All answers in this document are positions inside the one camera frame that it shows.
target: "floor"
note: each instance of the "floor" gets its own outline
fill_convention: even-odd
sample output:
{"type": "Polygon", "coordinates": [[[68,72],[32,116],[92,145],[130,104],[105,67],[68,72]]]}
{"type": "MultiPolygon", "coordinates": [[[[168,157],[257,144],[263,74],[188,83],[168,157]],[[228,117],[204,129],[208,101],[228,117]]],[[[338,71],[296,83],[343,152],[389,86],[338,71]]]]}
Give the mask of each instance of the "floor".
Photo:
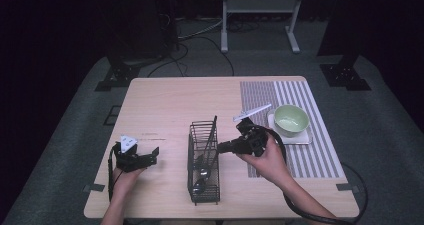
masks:
{"type": "MultiPolygon", "coordinates": [[[[179,21],[180,36],[215,24],[216,20],[179,21]]],[[[320,64],[340,56],[317,57],[326,22],[299,21],[295,28],[301,53],[293,54],[284,25],[288,21],[242,23],[229,33],[229,52],[219,51],[216,29],[181,41],[172,59],[141,68],[139,77],[304,76],[314,94],[339,159],[364,178],[364,186],[348,167],[348,180],[360,191],[358,206],[368,202],[358,224],[422,224],[424,222],[424,136],[384,83],[378,69],[360,57],[355,69],[371,91],[330,87],[320,64]]],[[[83,210],[84,187],[94,181],[113,126],[103,125],[109,110],[121,105],[127,88],[96,92],[110,68],[106,58],[93,64],[58,124],[24,190],[4,224],[98,224],[83,210]]],[[[136,220],[158,224],[159,220],[136,220]]],[[[302,224],[301,220],[288,223],[302,224]]]]}

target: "bowl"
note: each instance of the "bowl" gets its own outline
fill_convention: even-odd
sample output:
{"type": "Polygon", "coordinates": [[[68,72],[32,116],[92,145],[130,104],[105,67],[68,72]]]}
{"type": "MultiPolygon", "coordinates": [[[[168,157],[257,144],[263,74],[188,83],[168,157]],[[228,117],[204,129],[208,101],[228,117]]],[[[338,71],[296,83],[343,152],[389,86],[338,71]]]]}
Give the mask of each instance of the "bowl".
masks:
{"type": "Polygon", "coordinates": [[[302,108],[283,105],[275,109],[274,123],[285,137],[295,137],[309,126],[309,117],[302,108]]]}

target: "white metal stand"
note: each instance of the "white metal stand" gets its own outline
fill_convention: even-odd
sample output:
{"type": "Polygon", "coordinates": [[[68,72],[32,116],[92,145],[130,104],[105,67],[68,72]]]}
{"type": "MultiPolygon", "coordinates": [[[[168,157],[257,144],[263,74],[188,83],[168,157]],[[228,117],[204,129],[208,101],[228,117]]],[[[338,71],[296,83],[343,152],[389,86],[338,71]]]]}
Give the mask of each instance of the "white metal stand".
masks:
{"type": "Polygon", "coordinates": [[[294,36],[294,26],[302,0],[223,0],[221,52],[228,52],[227,16],[229,13],[292,13],[286,34],[293,53],[299,53],[299,45],[294,36]]]}

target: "striped placemat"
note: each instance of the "striped placemat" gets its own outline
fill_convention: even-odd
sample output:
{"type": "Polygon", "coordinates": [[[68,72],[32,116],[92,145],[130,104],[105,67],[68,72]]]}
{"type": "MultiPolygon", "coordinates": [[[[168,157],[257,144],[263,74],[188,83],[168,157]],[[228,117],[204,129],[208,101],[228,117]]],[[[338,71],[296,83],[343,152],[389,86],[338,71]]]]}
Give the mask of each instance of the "striped placemat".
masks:
{"type": "MultiPolygon", "coordinates": [[[[271,103],[270,109],[283,104],[301,107],[310,118],[313,141],[309,145],[286,145],[287,164],[295,178],[344,177],[340,161],[334,150],[328,131],[306,81],[240,82],[243,110],[247,111],[271,103]]],[[[252,115],[258,125],[268,126],[267,112],[252,115]]],[[[248,165],[248,176],[259,177],[248,165]]]]}

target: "black wire basket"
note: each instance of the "black wire basket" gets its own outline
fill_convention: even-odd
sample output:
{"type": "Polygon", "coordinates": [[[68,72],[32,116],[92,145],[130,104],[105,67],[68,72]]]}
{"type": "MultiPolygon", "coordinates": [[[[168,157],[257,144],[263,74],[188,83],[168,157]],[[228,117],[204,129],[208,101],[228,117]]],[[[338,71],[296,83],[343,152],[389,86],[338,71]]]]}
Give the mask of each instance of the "black wire basket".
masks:
{"type": "Polygon", "coordinates": [[[216,119],[190,125],[187,188],[195,205],[220,200],[216,119]]]}

